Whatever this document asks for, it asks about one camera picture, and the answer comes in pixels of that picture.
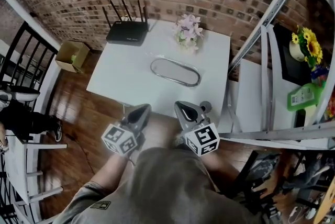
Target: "cardboard box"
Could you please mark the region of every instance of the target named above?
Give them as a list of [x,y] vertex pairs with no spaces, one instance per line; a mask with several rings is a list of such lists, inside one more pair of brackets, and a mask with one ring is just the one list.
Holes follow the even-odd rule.
[[83,42],[66,41],[61,45],[56,56],[56,63],[64,70],[82,73],[83,65],[90,49]]

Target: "black pants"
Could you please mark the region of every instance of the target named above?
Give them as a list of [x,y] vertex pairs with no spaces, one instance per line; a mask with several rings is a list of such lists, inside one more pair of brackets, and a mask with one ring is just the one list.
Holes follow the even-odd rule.
[[0,122],[6,130],[11,130],[19,137],[57,130],[58,127],[55,117],[31,112],[16,100],[10,101],[10,105],[0,111]]

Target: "wooden floor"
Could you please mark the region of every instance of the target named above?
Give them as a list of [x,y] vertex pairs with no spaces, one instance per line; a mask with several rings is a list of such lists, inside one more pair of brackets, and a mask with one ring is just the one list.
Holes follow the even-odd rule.
[[[87,159],[94,172],[97,172],[111,155],[101,141],[101,135],[108,124],[120,120],[123,115],[123,106],[114,100],[98,96],[86,91],[88,82],[99,59],[99,54],[91,54],[85,61],[83,74],[62,71],[55,87],[50,114],[63,120],[63,143],[67,149],[41,151],[40,168],[44,171],[41,177],[40,191],[47,191],[52,187],[62,186],[63,192],[49,197],[41,202],[42,216],[45,218],[60,213],[72,197],[93,176]],[[179,131],[176,119],[153,114],[146,134],[157,136],[158,133],[167,133],[173,137]],[[66,134],[76,138],[70,140]],[[45,140],[52,142],[53,138],[45,136]],[[222,141],[220,144],[220,164],[228,167],[231,164],[236,169],[228,172],[235,177],[254,149],[262,149],[250,145]],[[270,182],[276,185],[276,178],[287,171],[289,163],[276,171],[275,179]],[[282,211],[291,211],[291,202],[287,197],[278,198]]]

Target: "antenna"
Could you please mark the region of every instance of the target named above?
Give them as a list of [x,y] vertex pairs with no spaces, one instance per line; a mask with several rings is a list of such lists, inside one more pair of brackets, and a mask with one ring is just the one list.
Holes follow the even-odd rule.
[[124,7],[125,7],[125,9],[127,11],[127,14],[128,14],[128,17],[129,17],[130,21],[132,21],[131,15],[129,14],[129,11],[128,11],[127,5],[125,4],[125,1],[122,0],[122,3],[123,3],[123,5],[124,5]]
[[146,21],[147,29],[148,29],[147,8],[146,8],[145,6],[143,7],[143,13],[144,13],[144,19],[145,19],[145,21]]
[[110,2],[110,4],[112,5],[112,7],[113,7],[113,9],[114,9],[115,13],[116,13],[116,14],[117,14],[117,16],[119,17],[120,21],[122,21],[122,19],[121,19],[121,17],[120,17],[120,15],[119,15],[119,13],[117,12],[117,10],[116,10],[116,8],[115,8],[114,4],[112,3],[112,1],[111,1],[111,0],[109,0],[109,2]]
[[103,7],[103,11],[104,11],[105,17],[106,17],[106,19],[107,19],[107,22],[108,22],[108,24],[109,24],[109,28],[111,28],[111,24],[110,24],[110,22],[109,22],[109,19],[108,19],[108,16],[107,16],[107,12],[106,12],[106,10],[105,10],[104,7]]
[[142,10],[141,10],[140,0],[137,0],[137,4],[138,4],[138,9],[140,10],[141,21],[143,22],[143,15],[142,15]]

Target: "sunflower bouquet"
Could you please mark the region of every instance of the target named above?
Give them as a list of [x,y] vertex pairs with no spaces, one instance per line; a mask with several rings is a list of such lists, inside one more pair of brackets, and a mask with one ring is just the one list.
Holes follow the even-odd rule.
[[292,33],[292,42],[298,44],[305,56],[305,61],[311,69],[321,63],[323,54],[314,32],[308,28],[298,26],[297,33]]

